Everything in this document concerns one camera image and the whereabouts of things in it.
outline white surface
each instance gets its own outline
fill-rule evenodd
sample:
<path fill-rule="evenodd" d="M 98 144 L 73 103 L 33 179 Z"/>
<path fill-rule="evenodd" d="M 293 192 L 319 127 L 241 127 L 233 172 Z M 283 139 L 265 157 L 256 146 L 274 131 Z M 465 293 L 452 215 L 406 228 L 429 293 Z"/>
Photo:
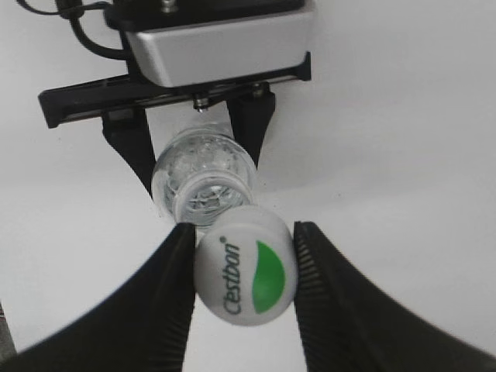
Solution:
<path fill-rule="evenodd" d="M 276 88 L 261 205 L 287 223 L 316 221 L 387 293 L 496 353 L 496 3 L 317 7 L 315 80 Z M 92 36 L 115 42 L 88 17 Z M 48 130 L 36 101 L 44 88 L 123 65 L 14 1 L 0 3 L 0 50 L 0 297 L 23 349 L 97 304 L 172 225 L 98 121 Z M 207 117 L 217 114 L 222 107 Z M 178 105 L 150 118 L 161 149 L 198 115 Z M 238 330 L 198 303 L 185 370 L 305 370 L 294 313 Z"/>
<path fill-rule="evenodd" d="M 298 66 L 308 50 L 314 4 L 275 17 L 128 33 L 139 67 L 165 87 Z"/>

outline clear plastic bottle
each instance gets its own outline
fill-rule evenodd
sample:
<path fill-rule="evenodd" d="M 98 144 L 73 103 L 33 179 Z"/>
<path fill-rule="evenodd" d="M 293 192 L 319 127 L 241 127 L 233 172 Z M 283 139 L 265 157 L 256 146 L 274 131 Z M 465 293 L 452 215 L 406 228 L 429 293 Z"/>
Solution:
<path fill-rule="evenodd" d="M 210 227 L 228 209 L 253 204 L 256 168 L 250 155 L 215 126 L 179 133 L 159 156 L 152 196 L 161 215 Z"/>

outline green logo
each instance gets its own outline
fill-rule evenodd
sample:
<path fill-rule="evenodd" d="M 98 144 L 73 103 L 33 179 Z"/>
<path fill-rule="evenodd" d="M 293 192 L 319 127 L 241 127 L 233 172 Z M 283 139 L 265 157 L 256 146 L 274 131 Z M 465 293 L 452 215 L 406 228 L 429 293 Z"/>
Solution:
<path fill-rule="evenodd" d="M 277 254 L 265 243 L 257 241 L 258 263 L 253 279 L 252 297 L 255 311 L 262 314 L 277 304 L 282 296 L 286 276 Z"/>

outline bottle cap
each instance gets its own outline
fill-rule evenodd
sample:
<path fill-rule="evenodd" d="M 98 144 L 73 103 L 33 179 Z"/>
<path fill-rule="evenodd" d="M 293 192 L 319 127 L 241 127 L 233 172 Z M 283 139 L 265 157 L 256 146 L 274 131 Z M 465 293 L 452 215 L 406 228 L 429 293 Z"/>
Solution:
<path fill-rule="evenodd" d="M 267 323 L 292 303 L 298 284 L 293 240 L 277 215 L 255 205 L 222 214 L 201 239 L 195 287 L 219 318 Z"/>

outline screw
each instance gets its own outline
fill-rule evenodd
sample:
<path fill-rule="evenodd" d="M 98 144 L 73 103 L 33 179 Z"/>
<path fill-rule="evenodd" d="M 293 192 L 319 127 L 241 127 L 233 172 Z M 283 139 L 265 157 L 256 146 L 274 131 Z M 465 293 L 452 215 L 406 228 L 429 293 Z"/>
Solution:
<path fill-rule="evenodd" d="M 178 11 L 177 0 L 162 0 L 162 12 L 174 13 Z"/>
<path fill-rule="evenodd" d="M 253 97 L 260 98 L 264 95 L 265 88 L 261 83 L 253 84 Z"/>
<path fill-rule="evenodd" d="M 197 95 L 195 97 L 193 107 L 195 108 L 196 111 L 207 112 L 208 111 L 208 105 L 210 105 L 210 100 L 208 99 L 208 97 L 205 97 L 202 95 Z"/>

